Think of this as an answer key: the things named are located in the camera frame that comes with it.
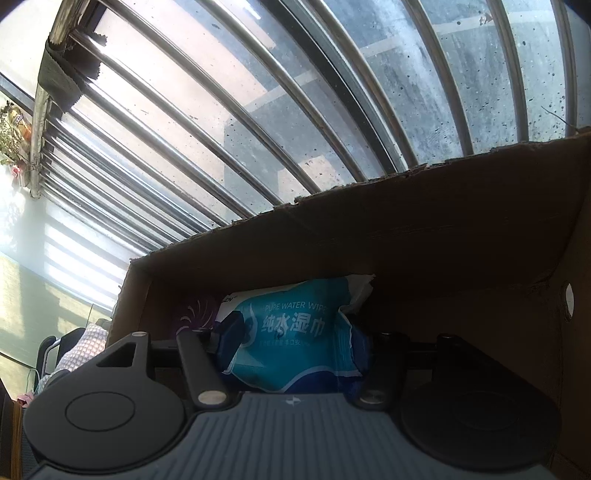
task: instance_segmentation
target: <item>metal screw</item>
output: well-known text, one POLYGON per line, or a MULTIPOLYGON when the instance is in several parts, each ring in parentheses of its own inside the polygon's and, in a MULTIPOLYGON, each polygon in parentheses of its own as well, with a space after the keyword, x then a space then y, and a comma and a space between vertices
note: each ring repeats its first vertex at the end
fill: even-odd
POLYGON ((380 405, 386 401, 386 394, 381 390, 368 390, 360 400, 368 405, 380 405))
POLYGON ((206 390, 199 394, 197 400, 203 405, 221 405, 226 401, 227 397, 224 392, 219 390, 206 390))

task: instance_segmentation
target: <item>cardboard flap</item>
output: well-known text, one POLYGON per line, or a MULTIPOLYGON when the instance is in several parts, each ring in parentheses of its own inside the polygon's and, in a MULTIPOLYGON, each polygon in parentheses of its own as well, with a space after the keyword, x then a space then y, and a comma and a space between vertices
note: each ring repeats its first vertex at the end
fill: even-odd
POLYGON ((113 310, 113 324, 109 331, 107 345, 139 329, 152 278, 138 268, 135 265, 136 262, 137 260, 132 261, 129 265, 121 286, 121 293, 113 310))
POLYGON ((563 418, 558 450, 561 468, 591 473, 591 186, 572 238, 550 280, 549 308, 560 326, 563 418), (574 309, 567 315, 565 290, 574 309))
POLYGON ((521 144, 353 184, 154 252, 135 265, 228 293, 375 273, 395 296, 531 284, 558 263, 590 139, 521 144))

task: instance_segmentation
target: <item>metal rod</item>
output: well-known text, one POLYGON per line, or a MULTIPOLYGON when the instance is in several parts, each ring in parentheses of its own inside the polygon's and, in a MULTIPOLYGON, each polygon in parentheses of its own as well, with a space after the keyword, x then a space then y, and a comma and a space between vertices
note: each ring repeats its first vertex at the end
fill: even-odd
MULTIPOLYGON (((68 32, 75 26, 88 5, 89 0, 63 0, 57 11, 56 19, 49 33, 49 42, 54 46, 61 45, 67 38, 68 32)), ((35 105, 33 107, 33 124, 31 126, 31 152, 29 169, 31 170, 31 197, 41 196, 39 189, 41 169, 41 147, 43 146, 43 132, 45 118, 49 109, 49 93, 37 85, 35 91, 35 105)))
POLYGON ((93 230, 102 233, 104 236, 113 240, 116 244, 122 246, 125 249, 131 250, 135 255, 143 257, 149 253, 149 249, 140 245, 137 241, 129 238, 125 233, 121 232, 113 224, 103 221, 98 212, 90 204, 85 205, 84 208, 70 200, 65 196, 59 189, 43 181, 43 195, 47 197, 51 202, 55 203, 58 207, 63 209, 65 212, 72 215, 76 220, 91 227, 93 230))
POLYGON ((61 45, 69 31, 78 23, 89 0, 62 0, 49 33, 49 42, 61 45))
POLYGON ((452 112, 452 118, 456 125, 457 136, 460 140, 462 153, 464 156, 474 155, 474 147, 472 145, 472 138, 470 137, 470 128, 468 127, 468 120, 466 119, 466 112, 462 105, 460 92, 457 89, 452 70, 447 62, 445 52, 439 43, 435 29, 429 21, 429 17, 427 16, 420 0, 402 0, 402 3, 406 7, 409 16, 413 19, 418 34, 423 39, 429 57, 431 57, 431 61, 433 62, 441 86, 443 87, 443 92, 447 98, 449 109, 452 112))
MULTIPOLYGON (((107 175, 102 173, 98 168, 92 166, 92 163, 90 163, 87 159, 82 157, 82 155, 78 155, 77 152, 75 152, 74 150, 69 148, 67 145, 64 145, 64 143, 61 142, 59 139, 48 138, 47 135, 45 138, 46 138, 46 144, 50 144, 56 150, 61 151, 66 157, 68 157, 70 160, 72 160, 77 166, 83 168, 88 173, 90 173, 92 176, 96 177, 98 180, 100 180, 102 183, 104 183, 108 188, 113 190, 115 193, 122 196, 123 198, 125 198, 127 201, 129 201, 130 203, 132 203, 136 207, 139 207, 140 209, 145 210, 146 212, 148 212, 151 216, 153 216, 156 220, 158 220, 163 225, 166 225, 168 227, 169 227, 169 225, 174 225, 171 222, 168 222, 166 220, 166 218, 164 218, 160 212, 158 212, 157 210, 155 210, 153 208, 147 207, 142 202, 140 202, 137 198, 135 198, 133 195, 130 195, 125 189, 123 189, 122 187, 117 185, 107 175)), ((76 177, 77 181, 79 181, 79 183, 83 183, 91 191, 93 190, 93 188, 95 188, 95 185, 92 184, 92 182, 86 180, 78 172, 74 171, 72 168, 67 166, 63 162, 63 160, 56 157, 53 153, 45 151, 45 150, 41 150, 41 153, 42 154, 44 153, 46 158, 48 158, 49 160, 55 161, 60 166, 60 168, 62 170, 64 170, 68 175, 70 175, 70 177, 73 177, 73 178, 76 177)), ((107 201, 109 201, 111 198, 110 195, 104 195, 101 193, 99 193, 99 194, 100 194, 100 196, 105 198, 107 201)), ((125 213, 127 215, 129 215, 131 218, 134 218, 139 223, 142 223, 145 226, 147 226, 148 228, 152 229, 159 236, 164 238, 168 243, 173 244, 173 243, 176 243, 179 241, 178 238, 172 236, 166 230, 161 229, 158 225, 155 225, 152 222, 148 221, 146 218, 144 218, 142 215, 137 213, 135 210, 129 208, 125 204, 122 204, 122 205, 123 205, 122 210, 125 211, 125 213)))
POLYGON ((191 57, 181 51, 162 32, 153 27, 148 21, 122 0, 99 0, 106 7, 134 27, 145 38, 150 40, 162 52, 169 56, 191 78, 205 88, 221 105, 226 108, 244 127, 254 135, 264 147, 304 186, 310 193, 320 191, 318 185, 291 158, 289 153, 274 140, 267 131, 236 101, 224 88, 203 70, 191 57))
POLYGON ((187 238, 188 236, 193 235, 195 232, 201 233, 209 229, 205 224, 192 217, 191 214, 179 208, 175 202, 171 202, 169 198, 158 192, 156 189, 153 189, 149 184, 118 165, 115 160, 101 152, 94 145, 81 142, 78 136, 76 136, 74 129, 71 128, 70 125, 52 118, 51 116, 48 118, 48 121, 56 128, 57 136, 54 138, 48 138, 46 134, 45 138, 47 142, 53 143, 55 147, 62 151, 65 150, 66 152, 70 151, 81 153, 82 155, 78 156, 84 157, 84 168, 87 170, 91 169, 92 174, 99 177, 103 183, 107 183, 108 181, 112 183, 109 178, 110 175, 112 178, 117 179, 117 181, 126 187, 126 189, 135 192, 142 198, 142 200, 147 200, 148 203, 139 202, 135 197, 129 195, 126 189, 119 188, 125 192, 125 194, 120 193, 122 196, 129 196, 128 200, 136 205, 140 203, 138 206, 148 210, 150 214, 158 218, 161 223, 168 226, 171 230, 179 233, 182 238, 187 238), (182 228, 179 227, 175 222, 168 221, 168 219, 163 217, 155 207, 152 207, 152 205, 155 205, 163 212, 168 213, 173 219, 182 225, 182 228), (187 220, 190 225, 195 223, 197 228, 191 230, 189 226, 186 226, 183 223, 187 220))
MULTIPOLYGON (((80 193, 80 195, 83 196, 84 198, 90 200, 93 203, 97 203, 99 205, 102 205, 105 209, 110 210, 112 215, 117 217, 121 223, 127 223, 128 221, 127 221, 127 219, 125 219, 125 217, 119 215, 116 211, 114 211, 114 209, 111 207, 110 204, 112 204, 115 207, 115 209, 119 209, 125 215, 128 215, 129 217, 133 218, 137 222, 143 223, 144 226, 147 226, 149 229, 151 229, 153 231, 159 230, 159 228, 156 225, 154 225, 152 222, 150 222, 146 219, 143 219, 139 213, 134 212, 127 205, 123 204, 122 202, 120 202, 119 200, 117 200, 116 198, 114 198, 111 195, 108 195, 104 192, 100 192, 96 188, 96 185, 93 185, 92 182, 86 180, 78 172, 74 171, 72 168, 70 168, 68 165, 66 165, 65 162, 60 161, 60 159, 57 158, 53 153, 47 151, 46 149, 43 149, 43 150, 41 150, 41 154, 43 156, 45 156, 46 159, 48 159, 52 162, 51 164, 44 163, 44 165, 43 165, 44 171, 47 171, 50 173, 49 176, 44 175, 45 177, 50 178, 50 179, 54 179, 54 180, 60 180, 63 183, 69 184, 72 188, 76 189, 80 193), (57 165, 59 165, 61 171, 56 170, 56 167, 53 164, 53 162, 55 162, 57 165)), ((152 242, 151 246, 156 247, 155 249, 160 249, 160 248, 167 246, 167 244, 165 242, 163 242, 161 239, 159 239, 153 233, 151 233, 150 231, 148 231, 146 229, 142 229, 141 225, 138 225, 138 232, 140 232, 141 235, 143 237, 145 237, 147 240, 152 242)))
POLYGON ((72 202, 79 205, 82 209, 88 209, 94 206, 95 210, 100 212, 101 222, 111 222, 113 225, 118 225, 122 232, 125 232, 130 238, 134 239, 147 251, 159 250, 161 247, 158 244, 153 243, 140 232, 131 229, 128 225, 124 224, 120 218, 113 215, 109 208, 102 205, 92 199, 87 198, 86 192, 76 187, 70 180, 66 179, 59 173, 52 172, 51 177, 43 175, 44 184, 52 184, 64 193, 72 202))
POLYGON ((245 25, 224 5, 217 0, 199 0, 219 22, 226 26, 238 40, 267 68, 269 73, 285 91, 293 98, 312 124, 322 134, 328 144, 332 147, 340 160, 343 162, 349 173, 356 181, 367 181, 367 177, 357 165, 357 162, 339 138, 334 129, 326 121, 320 110, 306 95, 303 88, 298 85, 295 79, 287 72, 285 67, 278 61, 271 52, 260 42, 260 40, 248 30, 245 25))
POLYGON ((558 28, 558 37, 560 39, 560 48, 562 50, 562 64, 564 68, 564 96, 566 98, 566 136, 572 137, 577 132, 577 70, 574 58, 573 33, 570 29, 569 16, 566 11, 563 0, 550 0, 556 27, 558 28))
POLYGON ((39 184, 41 170, 41 147, 43 146, 43 132, 45 131, 45 118, 49 109, 49 93, 37 85, 35 92, 35 106, 33 107, 33 124, 31 126, 31 153, 29 157, 29 169, 31 170, 30 193, 31 197, 41 197, 39 184))
POLYGON ((43 363, 41 364, 41 371, 40 372, 37 372, 37 374, 39 375, 39 379, 42 379, 43 377, 45 377, 45 373, 46 373, 46 370, 47 370, 47 358, 49 357, 49 352, 51 352, 56 346, 60 346, 60 344, 61 344, 61 338, 57 338, 56 341, 53 342, 45 350, 45 353, 43 354, 43 363))
POLYGON ((513 109, 515 110, 515 125, 517 127, 517 141, 527 142, 530 139, 530 132, 527 120, 527 99, 525 98, 525 87, 519 54, 515 45, 515 37, 511 30, 511 23, 505 10, 502 0, 486 0, 491 10, 495 28, 501 39, 503 55, 507 64, 509 83, 513 95, 513 109))
POLYGON ((211 178, 198 165, 174 148, 163 137, 148 127, 148 125, 139 120, 129 110, 103 92, 93 81, 85 78, 84 82, 86 84, 84 93, 96 106, 108 113, 136 137, 143 140, 143 142, 162 155, 171 165, 183 172, 203 190, 217 198, 217 200, 222 202, 235 214, 242 218, 254 216, 254 212, 250 208, 211 178))
MULTIPOLYGON (((222 217, 220 217, 217 213, 210 210, 208 207, 206 207, 204 204, 202 204, 200 201, 194 198, 190 193, 185 192, 181 187, 176 185, 175 182, 173 182, 168 177, 160 173, 152 165, 147 163, 140 156, 136 155, 129 148, 124 146, 119 140, 117 140, 111 134, 108 134, 104 129, 102 129, 99 125, 90 120, 86 115, 80 113, 75 108, 70 110, 70 112, 68 113, 80 125, 86 128, 93 135, 97 136, 97 138, 105 142, 109 147, 111 147, 119 155, 121 155, 121 157, 132 163, 134 166, 143 171, 148 177, 151 177, 164 188, 174 193, 178 198, 186 202, 188 205, 193 207, 198 212, 202 213, 205 217, 209 218, 213 223, 216 223, 220 226, 229 225, 229 223, 225 221, 222 217)), ((184 212, 184 214, 181 213, 183 221, 194 231, 199 231, 199 228, 205 228, 205 230, 211 229, 211 227, 206 226, 205 224, 197 220, 193 215, 186 212, 181 206, 179 206, 178 209, 179 211, 184 212)))
POLYGON ((279 206, 285 202, 281 200, 271 189, 255 177, 245 166, 236 160, 232 154, 221 146, 213 137, 211 137, 203 128, 196 124, 191 117, 176 107, 172 102, 165 98, 159 91, 153 88, 143 78, 139 77, 129 67, 124 65, 115 56, 109 54, 106 49, 98 42, 90 38, 87 34, 74 30, 70 36, 84 47, 90 54, 94 55, 102 63, 117 73, 121 78, 136 88, 148 100, 159 107, 166 115, 177 122, 189 134, 197 138, 207 149, 217 158, 222 160, 245 182, 247 182, 258 193, 263 195, 272 205, 279 206))
POLYGON ((385 174, 407 166, 363 82, 324 26, 301 0, 261 0, 261 4, 306 52, 316 70, 349 112, 385 174))
MULTIPOLYGON (((295 2, 302 3, 302 0, 290 1, 290 3, 295 2)), ((354 40, 323 0, 309 0, 309 4, 326 25, 329 34, 343 52, 344 57, 350 62, 357 74, 362 78, 367 92, 371 95, 375 105, 378 106, 379 115, 377 116, 379 117, 379 121, 389 133, 388 138, 385 138, 384 141, 389 142, 392 146, 395 141, 398 144, 398 148, 402 152, 402 156, 407 165, 409 167, 417 166, 417 156, 402 124, 400 123, 398 115, 392 107, 392 103, 390 103, 388 99, 388 95, 384 91, 384 88, 375 76, 375 73, 369 66, 367 60, 359 51, 354 40)))

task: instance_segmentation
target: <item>hole in cardboard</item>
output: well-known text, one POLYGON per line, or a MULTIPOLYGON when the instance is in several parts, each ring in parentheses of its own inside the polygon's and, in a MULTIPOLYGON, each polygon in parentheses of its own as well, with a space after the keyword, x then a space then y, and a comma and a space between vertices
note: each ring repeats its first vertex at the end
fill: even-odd
POLYGON ((574 294, 573 287, 570 283, 567 283, 563 288, 563 303, 565 319, 567 322, 570 322, 574 312, 574 294))

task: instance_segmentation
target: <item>wet wipes package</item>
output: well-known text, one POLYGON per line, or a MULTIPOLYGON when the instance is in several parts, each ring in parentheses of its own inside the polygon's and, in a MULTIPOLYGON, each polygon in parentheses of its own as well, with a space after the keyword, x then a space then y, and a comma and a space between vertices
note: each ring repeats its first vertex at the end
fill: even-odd
POLYGON ((370 295, 372 279, 348 275, 226 296, 216 321, 238 310, 246 334, 224 373, 265 392, 352 392, 370 347, 347 315, 370 295))

